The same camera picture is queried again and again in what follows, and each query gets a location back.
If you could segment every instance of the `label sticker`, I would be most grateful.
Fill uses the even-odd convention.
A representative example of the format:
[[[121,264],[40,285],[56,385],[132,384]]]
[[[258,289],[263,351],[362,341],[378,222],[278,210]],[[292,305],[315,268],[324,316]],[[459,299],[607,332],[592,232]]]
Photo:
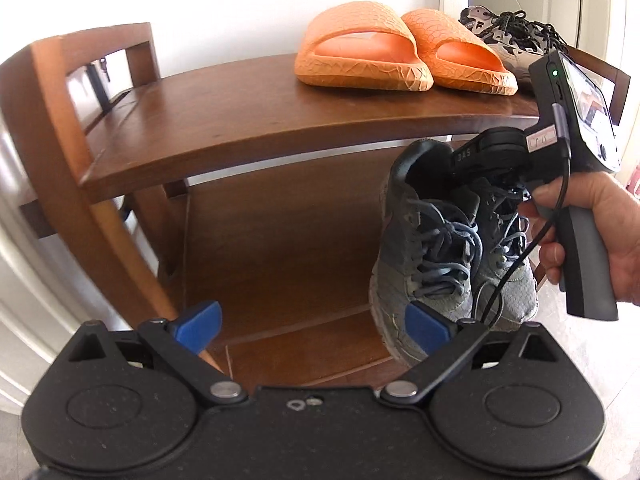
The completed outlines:
[[[558,136],[556,135],[556,126],[552,124],[546,128],[542,128],[540,131],[527,136],[527,149],[529,153],[541,150],[547,146],[551,146],[558,142]]]

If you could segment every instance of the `tile floor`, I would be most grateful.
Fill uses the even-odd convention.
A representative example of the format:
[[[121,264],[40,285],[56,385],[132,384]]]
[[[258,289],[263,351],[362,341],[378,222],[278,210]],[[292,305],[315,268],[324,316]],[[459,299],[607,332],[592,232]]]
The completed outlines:
[[[640,308],[620,304],[620,321],[567,316],[564,295],[539,293],[541,321],[571,356],[607,409],[607,429],[591,461],[606,480],[640,478]],[[0,412],[0,480],[22,480],[35,461],[18,417]]]

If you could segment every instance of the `blue shoelace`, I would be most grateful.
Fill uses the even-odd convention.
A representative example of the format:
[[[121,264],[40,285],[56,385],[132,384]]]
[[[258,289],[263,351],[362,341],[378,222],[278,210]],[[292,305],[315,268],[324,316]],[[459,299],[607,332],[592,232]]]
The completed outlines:
[[[502,215],[498,214],[497,210],[505,200],[514,201],[516,204],[522,202],[523,191],[507,190],[495,186],[487,186],[484,190],[497,196],[494,206],[491,209],[491,214],[497,214],[499,220],[498,237],[494,247],[492,247],[489,252],[500,254],[501,259],[497,265],[499,268],[504,269],[505,267],[509,267],[522,254],[527,244],[526,233],[529,229],[529,219],[520,216],[517,209],[513,213]]]
[[[414,292],[416,298],[421,296],[448,296],[454,292],[462,293],[466,282],[475,275],[482,259],[482,242],[478,235],[478,228],[468,222],[449,221],[450,218],[466,218],[464,213],[453,204],[438,200],[409,200],[420,211],[433,221],[434,227],[424,232],[417,231],[416,237],[420,242],[418,271],[412,275],[412,280],[421,284]],[[452,254],[455,242],[468,242],[470,266],[461,263],[461,254]]]

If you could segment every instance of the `shoelace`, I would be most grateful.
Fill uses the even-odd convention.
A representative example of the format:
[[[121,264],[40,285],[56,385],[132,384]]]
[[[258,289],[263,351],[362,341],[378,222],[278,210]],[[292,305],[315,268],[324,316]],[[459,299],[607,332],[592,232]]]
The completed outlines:
[[[465,288],[463,282],[475,275],[482,258],[482,242],[477,232],[478,228],[444,218],[440,210],[449,209],[454,215],[465,216],[452,204],[437,200],[432,202],[409,200],[409,202],[417,206],[422,214],[436,224],[433,229],[416,234],[421,250],[420,254],[415,255],[418,259],[418,271],[412,275],[412,280],[420,283],[421,287],[414,292],[414,295],[420,298],[421,296],[446,296],[455,291],[462,293]],[[469,242],[470,269],[456,261],[440,261],[447,255],[447,251],[456,239]]]
[[[551,25],[551,23],[541,23],[541,22],[529,22],[534,27],[540,30],[542,37],[546,41],[546,47],[544,49],[545,54],[549,52],[550,49],[554,48],[556,50],[561,50],[565,54],[567,54],[566,41],[558,34],[556,28]]]
[[[530,33],[529,24],[532,22],[525,19],[527,13],[524,10],[502,12],[500,15],[489,11],[489,14],[492,17],[492,24],[480,34],[480,38],[492,34],[497,28],[511,35],[511,39],[509,40],[510,44],[515,42],[520,48],[536,49],[540,47],[538,40]]]
[[[516,205],[523,200],[522,190],[507,190],[501,187],[487,186],[485,191],[497,196],[494,206],[491,209],[491,213],[495,213],[497,209],[504,203],[505,200],[511,200],[516,202]],[[527,229],[529,229],[529,219],[520,216],[518,211],[514,211],[510,214],[498,214],[498,219],[502,223],[500,227],[500,235],[496,241],[494,247],[491,248],[491,253],[497,253],[502,256],[497,265],[501,269],[508,266],[509,262],[514,262],[518,259],[518,256],[522,253],[525,245],[527,244]],[[513,243],[517,240],[519,245],[514,254],[510,254]]]

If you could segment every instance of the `white sneaker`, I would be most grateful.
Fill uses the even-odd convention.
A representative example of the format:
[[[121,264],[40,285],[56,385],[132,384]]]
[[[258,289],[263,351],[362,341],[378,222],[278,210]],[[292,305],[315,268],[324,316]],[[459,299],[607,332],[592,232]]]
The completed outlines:
[[[548,23],[529,22],[526,15],[524,10],[498,15],[486,7],[471,6],[460,13],[460,23],[483,40],[519,82],[530,83],[529,65],[562,38]]]

